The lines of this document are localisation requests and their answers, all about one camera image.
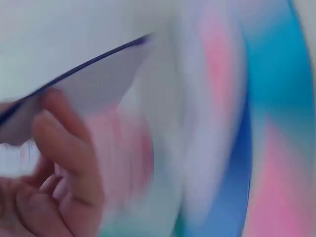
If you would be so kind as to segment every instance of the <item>tie-dye fabric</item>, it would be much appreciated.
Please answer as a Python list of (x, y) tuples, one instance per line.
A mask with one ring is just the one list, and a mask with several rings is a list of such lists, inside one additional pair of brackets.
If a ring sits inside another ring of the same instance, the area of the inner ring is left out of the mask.
[[(180, 59), (185, 80), (209, 88), (200, 89), (209, 95), (204, 96), (208, 101), (197, 100), (196, 107), (211, 107), (208, 119), (212, 129), (230, 127), (231, 133), (223, 129), (224, 136), (217, 133), (219, 139), (208, 139), (208, 149), (201, 152), (202, 147), (195, 146), (199, 152), (189, 154), (188, 160), (195, 163), (203, 159), (201, 170), (205, 171), (199, 180), (190, 182), (195, 188), (185, 186), (188, 191), (178, 218), (183, 225), (177, 222), (176, 236), (310, 236), (315, 158), (313, 75), (291, 2), (201, 0), (194, 1), (195, 6), (191, 2), (186, 1), (190, 10), (184, 8), (181, 15), (181, 21), (186, 22), (182, 31), (191, 39), (186, 44), (187, 39), (180, 40), (189, 48), (181, 48), (186, 52), (181, 55), (185, 59)], [(192, 11), (199, 14), (188, 14)], [(199, 73), (192, 77), (189, 70)], [(222, 152), (214, 153), (210, 143)], [(225, 149), (230, 152), (220, 155)], [(214, 167), (219, 185), (205, 181)], [(188, 178), (194, 172), (188, 168)], [(190, 196), (201, 197), (193, 202)]]

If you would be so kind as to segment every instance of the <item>pastel rainbow pattern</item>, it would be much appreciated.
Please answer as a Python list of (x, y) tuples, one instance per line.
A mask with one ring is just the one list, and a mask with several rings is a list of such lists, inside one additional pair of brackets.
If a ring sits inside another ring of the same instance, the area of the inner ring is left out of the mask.
[[(315, 106), (310, 58), (295, 10), (288, 0), (195, 4), (203, 5), (195, 8), (199, 13), (192, 22), (199, 28), (200, 41), (195, 42), (204, 52), (206, 71), (198, 79), (209, 82), (209, 104), (214, 104), (214, 113), (222, 113), (221, 122), (235, 123), (239, 129), (235, 143), (228, 147), (231, 155), (208, 214), (192, 222), (184, 208), (174, 235), (308, 237), (313, 217)], [(242, 46), (228, 38), (231, 26), (240, 28)], [(240, 58), (245, 56), (245, 90), (234, 84), (231, 55), (236, 47), (244, 47)], [(232, 99), (236, 93), (243, 94), (244, 103)], [(240, 110), (235, 121), (229, 117), (232, 107)]]

